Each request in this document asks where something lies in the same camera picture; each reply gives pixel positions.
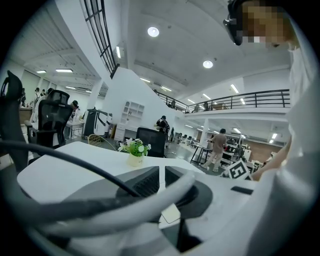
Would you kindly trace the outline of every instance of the white ceiling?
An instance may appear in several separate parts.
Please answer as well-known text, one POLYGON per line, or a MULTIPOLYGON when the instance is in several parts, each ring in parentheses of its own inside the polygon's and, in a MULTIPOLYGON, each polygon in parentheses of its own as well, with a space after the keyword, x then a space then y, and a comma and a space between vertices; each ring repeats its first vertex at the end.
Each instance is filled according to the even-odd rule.
MULTIPOLYGON (((203 129, 204 119, 194 119, 186 121, 186 125, 192 126, 194 129, 203 129)), ((210 132, 226 129, 227 134, 237 133, 233 128, 238 128, 241 134, 245 135, 249 140, 269 142, 274 133, 278 134, 274 144, 286 143, 290 138, 290 132, 287 122, 268 121, 268 120, 243 120, 243 119, 210 119, 210 132)))
POLYGON ((168 96, 181 100, 225 80, 290 64, 286 46, 234 45, 222 24, 228 16, 225 0, 140 2, 133 71, 172 89, 166 92, 168 96), (159 36, 149 36, 149 27, 158 28, 159 36), (214 67, 205 69, 205 60, 211 60, 214 67))
POLYGON ((99 76, 57 19, 47 7, 40 9, 17 35, 9 58, 29 71, 45 70, 35 74, 54 84, 91 90, 99 76), (58 73, 59 68, 72 69, 73 73, 58 73))

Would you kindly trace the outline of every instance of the black hose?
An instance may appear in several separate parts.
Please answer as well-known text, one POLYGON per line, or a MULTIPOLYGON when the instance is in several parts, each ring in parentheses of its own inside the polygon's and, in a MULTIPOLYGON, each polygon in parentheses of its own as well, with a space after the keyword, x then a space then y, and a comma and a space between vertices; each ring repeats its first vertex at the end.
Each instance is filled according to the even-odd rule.
POLYGON ((10 149, 14 149, 14 150, 28 150, 31 152, 36 152, 41 155, 49 155, 51 157, 65 160, 65 161, 73 163, 77 166, 86 168, 89 171, 107 179, 108 181, 119 186, 119 188, 123 189, 124 191, 126 191, 128 194, 130 194, 133 197, 140 197, 140 194, 138 194, 132 188, 128 187, 124 182, 122 182, 117 177, 115 177, 115 176, 111 175, 110 173, 96 167, 95 165, 93 165, 91 163, 83 161, 83 160, 76 158, 72 155, 65 154, 60 151, 53 150, 51 148, 40 146, 37 144, 31 144, 31 143, 27 144, 25 142, 13 141, 13 140, 0 141, 0 148, 10 148, 10 149))

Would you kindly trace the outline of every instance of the floor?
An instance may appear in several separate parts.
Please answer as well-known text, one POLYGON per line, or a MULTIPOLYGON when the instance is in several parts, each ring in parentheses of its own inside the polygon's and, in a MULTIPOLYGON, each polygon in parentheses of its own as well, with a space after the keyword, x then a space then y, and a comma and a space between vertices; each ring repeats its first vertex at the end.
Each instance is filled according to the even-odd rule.
MULTIPOLYGON (((111 143, 112 145, 115 144, 115 141, 111 138, 107 138, 106 139, 109 143, 111 143)), ((86 139, 82 139, 80 136, 77 137, 77 138, 74 138, 74 139, 69 139, 66 141, 67 144, 69 143, 72 143, 72 142, 83 142, 83 143, 88 143, 88 140, 86 139)), ((104 148, 104 149, 108 149, 108 150, 114 150, 112 148, 112 146, 107 143, 107 142, 102 142, 100 147, 101 148, 104 148)), ((191 161, 191 158, 194 154, 194 149, 191 149, 191 148, 186 148, 186 147, 189 147, 189 146, 186 146, 185 144, 182 144, 182 145, 177 145, 177 144, 173 144, 173 143, 169 143, 169 146, 168 148, 166 148, 164 150, 164 154, 167 158, 171 158, 171 159, 182 159, 182 160, 186 160, 187 162, 190 163, 191 161)), ((197 166, 196 163, 194 162, 191 162, 191 164, 195 167, 197 167, 199 170, 203 171, 204 173, 208 174, 208 175, 220 175, 224 169, 220 166, 218 168, 218 172, 213 172, 213 168, 214 168, 214 164, 211 163, 210 166, 209 166, 209 170, 207 169, 204 169, 200 166, 197 166)))

